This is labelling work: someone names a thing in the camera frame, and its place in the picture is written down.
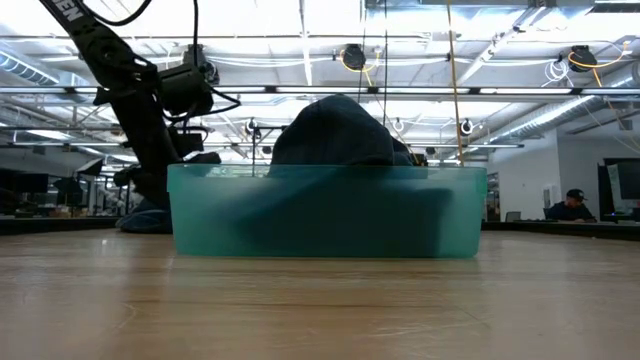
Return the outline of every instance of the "man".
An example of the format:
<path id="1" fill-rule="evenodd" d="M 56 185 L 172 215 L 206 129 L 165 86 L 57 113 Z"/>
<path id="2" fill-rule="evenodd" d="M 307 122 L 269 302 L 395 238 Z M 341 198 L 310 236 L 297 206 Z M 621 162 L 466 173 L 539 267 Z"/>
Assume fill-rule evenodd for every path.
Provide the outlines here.
<path id="1" fill-rule="evenodd" d="M 584 193 L 580 189 L 571 189 L 567 192 L 565 201 L 561 201 L 547 212 L 547 219 L 574 221 L 579 223 L 596 222 L 589 209 L 584 205 Z"/>

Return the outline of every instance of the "teal plastic bin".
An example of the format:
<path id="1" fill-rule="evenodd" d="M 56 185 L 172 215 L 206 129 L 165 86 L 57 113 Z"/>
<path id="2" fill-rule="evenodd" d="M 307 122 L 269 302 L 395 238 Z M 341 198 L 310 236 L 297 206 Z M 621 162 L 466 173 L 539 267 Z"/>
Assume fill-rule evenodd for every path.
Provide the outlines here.
<path id="1" fill-rule="evenodd" d="M 446 257 L 478 251 L 483 168 L 172 165 L 178 254 Z"/>

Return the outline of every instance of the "wooden table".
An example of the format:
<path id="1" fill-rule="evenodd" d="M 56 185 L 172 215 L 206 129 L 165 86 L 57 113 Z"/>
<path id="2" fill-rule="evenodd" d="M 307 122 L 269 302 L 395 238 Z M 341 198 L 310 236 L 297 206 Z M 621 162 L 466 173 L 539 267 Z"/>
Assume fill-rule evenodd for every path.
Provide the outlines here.
<path id="1" fill-rule="evenodd" d="M 472 260 L 175 256 L 0 238 L 0 358 L 638 359 L 640 243 L 488 232 Z"/>

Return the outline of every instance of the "chair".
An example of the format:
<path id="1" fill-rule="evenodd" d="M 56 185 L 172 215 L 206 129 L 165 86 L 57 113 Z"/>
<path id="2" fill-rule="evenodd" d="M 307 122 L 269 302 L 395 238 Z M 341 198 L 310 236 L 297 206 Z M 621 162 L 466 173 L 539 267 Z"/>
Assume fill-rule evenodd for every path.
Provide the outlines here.
<path id="1" fill-rule="evenodd" d="M 522 213 L 520 211 L 509 211 L 505 215 L 504 222 L 514 222 L 520 220 L 520 215 Z"/>

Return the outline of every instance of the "baseball cap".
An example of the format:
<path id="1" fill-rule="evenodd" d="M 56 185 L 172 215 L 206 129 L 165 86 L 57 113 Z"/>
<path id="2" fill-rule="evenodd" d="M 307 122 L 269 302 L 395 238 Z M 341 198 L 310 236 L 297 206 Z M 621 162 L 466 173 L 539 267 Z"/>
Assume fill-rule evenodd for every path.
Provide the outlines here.
<path id="1" fill-rule="evenodd" d="M 588 200 L 584 198 L 584 192 L 580 189 L 571 189 L 567 191 L 567 197 L 574 198 L 578 201 Z"/>

